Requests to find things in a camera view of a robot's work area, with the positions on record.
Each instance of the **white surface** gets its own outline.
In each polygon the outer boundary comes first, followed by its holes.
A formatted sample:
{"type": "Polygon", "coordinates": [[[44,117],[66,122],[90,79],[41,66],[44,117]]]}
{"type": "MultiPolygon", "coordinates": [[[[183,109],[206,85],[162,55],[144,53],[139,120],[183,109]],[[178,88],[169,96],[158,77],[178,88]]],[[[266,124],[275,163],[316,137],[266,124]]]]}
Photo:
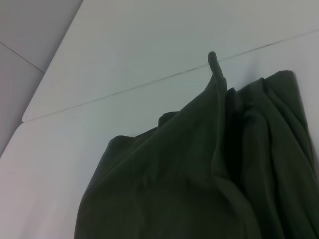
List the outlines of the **white surface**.
{"type": "MultiPolygon", "coordinates": [[[[319,150],[319,32],[221,63],[240,89],[278,70],[297,76],[319,150]]],[[[0,238],[71,239],[81,197],[111,138],[135,136],[206,86],[208,67],[22,124],[0,160],[0,238]]]]}
{"type": "Polygon", "coordinates": [[[43,72],[82,0],[1,0],[0,42],[43,72]]]}
{"type": "Polygon", "coordinates": [[[85,0],[23,121],[319,29],[317,0],[85,0]]]}
{"type": "Polygon", "coordinates": [[[0,44],[0,155],[30,102],[43,73],[0,44]]]}

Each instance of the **garment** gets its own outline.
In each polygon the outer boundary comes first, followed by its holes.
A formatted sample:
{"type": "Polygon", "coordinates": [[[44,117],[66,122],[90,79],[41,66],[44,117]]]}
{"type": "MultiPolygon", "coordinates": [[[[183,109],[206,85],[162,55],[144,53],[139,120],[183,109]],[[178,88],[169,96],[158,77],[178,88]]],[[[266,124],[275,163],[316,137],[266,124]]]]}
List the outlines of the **garment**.
{"type": "Polygon", "coordinates": [[[319,237],[319,188],[294,74],[206,89],[157,128],[112,139],[81,201],[76,239],[319,237]]]}

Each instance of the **dark green fabric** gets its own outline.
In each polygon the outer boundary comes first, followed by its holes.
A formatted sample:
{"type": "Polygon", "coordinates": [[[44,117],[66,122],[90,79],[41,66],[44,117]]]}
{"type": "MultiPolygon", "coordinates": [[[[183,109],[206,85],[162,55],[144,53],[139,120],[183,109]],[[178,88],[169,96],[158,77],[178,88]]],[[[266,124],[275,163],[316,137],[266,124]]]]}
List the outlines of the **dark green fabric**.
{"type": "Polygon", "coordinates": [[[118,136],[80,204],[76,239],[314,239],[319,191],[290,71],[206,89],[140,136],[118,136]]]}

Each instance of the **olive green cloth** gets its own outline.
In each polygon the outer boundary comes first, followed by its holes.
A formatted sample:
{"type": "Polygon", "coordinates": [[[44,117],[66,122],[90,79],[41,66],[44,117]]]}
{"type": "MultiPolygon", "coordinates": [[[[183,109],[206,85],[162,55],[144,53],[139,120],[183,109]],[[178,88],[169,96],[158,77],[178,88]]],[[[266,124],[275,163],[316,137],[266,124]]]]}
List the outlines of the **olive green cloth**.
{"type": "Polygon", "coordinates": [[[318,238],[318,183],[294,74],[227,91],[215,53],[208,61],[208,86],[181,111],[110,141],[76,239],[318,238]]]}

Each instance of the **white tabletop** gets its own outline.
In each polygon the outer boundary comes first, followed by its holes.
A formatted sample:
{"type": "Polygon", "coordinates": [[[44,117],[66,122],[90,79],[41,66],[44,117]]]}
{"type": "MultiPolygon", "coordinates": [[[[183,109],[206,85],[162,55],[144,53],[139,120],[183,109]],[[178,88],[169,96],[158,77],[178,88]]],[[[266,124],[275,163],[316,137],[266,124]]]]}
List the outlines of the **white tabletop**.
{"type": "MultiPolygon", "coordinates": [[[[296,74],[319,152],[319,32],[221,62],[228,88],[279,70],[296,74]]],[[[71,239],[81,197],[110,139],[135,136],[206,86],[203,67],[23,123],[0,159],[0,238],[71,239]]]]}
{"type": "Polygon", "coordinates": [[[23,121],[319,29],[317,0],[84,0],[23,121]]]}

